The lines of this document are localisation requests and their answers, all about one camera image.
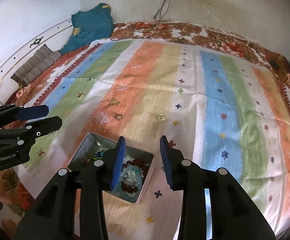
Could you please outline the striped brown pillow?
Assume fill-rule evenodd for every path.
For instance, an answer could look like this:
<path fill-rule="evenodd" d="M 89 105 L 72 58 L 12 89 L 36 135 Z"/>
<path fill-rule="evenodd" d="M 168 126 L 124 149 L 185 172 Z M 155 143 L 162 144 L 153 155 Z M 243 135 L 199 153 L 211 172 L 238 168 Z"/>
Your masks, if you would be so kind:
<path fill-rule="evenodd" d="M 59 51 L 52 51 L 45 44 L 12 74 L 11 79 L 16 81 L 20 87 L 25 87 L 52 66 L 60 57 L 61 53 Z"/>

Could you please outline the white headboard with ornament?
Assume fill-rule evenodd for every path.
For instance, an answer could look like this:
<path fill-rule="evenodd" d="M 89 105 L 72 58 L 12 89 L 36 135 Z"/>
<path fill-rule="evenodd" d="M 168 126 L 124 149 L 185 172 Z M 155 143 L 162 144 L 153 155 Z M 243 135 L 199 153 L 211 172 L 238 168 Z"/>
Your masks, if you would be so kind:
<path fill-rule="evenodd" d="M 24 44 L 6 60 L 0 61 L 0 106 L 18 89 L 18 83 L 11 79 L 12 74 L 21 67 L 43 45 L 52 51 L 60 50 L 72 34 L 72 21 L 67 19 L 42 32 Z"/>

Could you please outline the silver metal tin box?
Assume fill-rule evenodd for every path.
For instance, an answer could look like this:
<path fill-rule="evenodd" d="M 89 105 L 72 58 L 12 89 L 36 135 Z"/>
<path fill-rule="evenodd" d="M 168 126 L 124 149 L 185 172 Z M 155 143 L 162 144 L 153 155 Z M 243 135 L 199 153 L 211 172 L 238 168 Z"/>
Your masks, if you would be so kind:
<path fill-rule="evenodd" d="M 113 140 L 88 133 L 67 166 L 72 171 L 81 170 L 90 163 L 102 159 L 103 153 L 115 148 L 116 144 L 117 142 Z M 126 146 L 121 172 L 125 173 L 127 178 L 120 180 L 116 188 L 109 193 L 126 203 L 138 204 L 153 173 L 153 159 L 152 153 Z"/>

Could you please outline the teal blue garment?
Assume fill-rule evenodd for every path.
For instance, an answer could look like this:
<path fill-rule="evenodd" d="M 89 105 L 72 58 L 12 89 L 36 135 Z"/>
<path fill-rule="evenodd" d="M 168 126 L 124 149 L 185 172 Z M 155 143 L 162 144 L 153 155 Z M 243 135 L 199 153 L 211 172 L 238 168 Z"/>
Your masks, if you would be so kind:
<path fill-rule="evenodd" d="M 61 55 L 89 45 L 95 40 L 109 38 L 114 29 L 111 7 L 99 3 L 88 11 L 79 11 L 71 16 L 72 35 L 59 51 Z"/>

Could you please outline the small black object on bed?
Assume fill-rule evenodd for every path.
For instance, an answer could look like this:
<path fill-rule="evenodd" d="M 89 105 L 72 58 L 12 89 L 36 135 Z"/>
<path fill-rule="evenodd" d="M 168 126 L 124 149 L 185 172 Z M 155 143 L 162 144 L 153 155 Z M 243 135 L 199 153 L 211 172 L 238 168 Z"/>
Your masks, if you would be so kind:
<path fill-rule="evenodd" d="M 271 67 L 274 70 L 279 70 L 280 69 L 280 65 L 276 61 L 274 61 L 274 60 L 270 60 L 269 64 L 271 65 Z"/>

